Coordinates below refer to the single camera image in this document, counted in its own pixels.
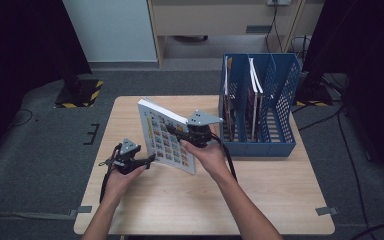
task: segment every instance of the blue file organizer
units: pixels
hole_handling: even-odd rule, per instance
[[[249,58],[263,88],[259,108],[258,141],[250,140],[251,123],[245,117],[248,88],[251,85]],[[227,121],[220,124],[220,137],[232,156],[289,156],[295,139],[289,124],[289,115],[301,67],[294,54],[225,54],[219,97],[219,115],[223,116],[225,99],[225,73],[231,107],[235,110],[233,121],[235,137],[230,139]]]

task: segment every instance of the table top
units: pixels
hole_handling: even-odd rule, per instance
[[[140,96],[115,100],[81,206],[74,231],[83,234],[99,206],[107,159],[125,137],[142,145],[135,158],[146,158],[137,102]],[[218,96],[152,96],[159,105],[188,118],[195,109],[218,115]],[[304,144],[291,115],[296,146],[289,157],[233,157],[238,182],[281,234],[332,234],[330,215]],[[130,186],[118,206],[110,234],[120,235],[239,235],[236,223],[216,185],[197,160],[191,175],[161,163],[152,163]]]

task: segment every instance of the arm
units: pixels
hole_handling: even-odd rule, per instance
[[[133,172],[123,175],[117,170],[111,172],[105,188],[105,195],[96,210],[92,221],[89,223],[82,239],[107,239],[115,209],[120,203],[121,197],[127,191],[130,183],[138,177],[145,167],[136,168]]]
[[[187,151],[195,155],[217,183],[238,225],[243,239],[282,239],[282,236],[245,194],[226,166],[220,145],[196,148],[181,140]]]

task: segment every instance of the black curtain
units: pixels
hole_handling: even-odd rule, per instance
[[[0,138],[29,90],[62,79],[50,41],[74,74],[91,73],[61,0],[0,0]]]
[[[384,163],[384,1],[326,0],[303,69],[349,76],[343,100],[373,161]]]

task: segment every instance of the magazine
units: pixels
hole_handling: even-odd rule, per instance
[[[188,132],[187,119],[143,98],[138,102],[148,156],[156,154],[155,162],[167,164],[188,173],[196,173],[194,156],[180,145],[176,136],[167,131],[167,125]]]

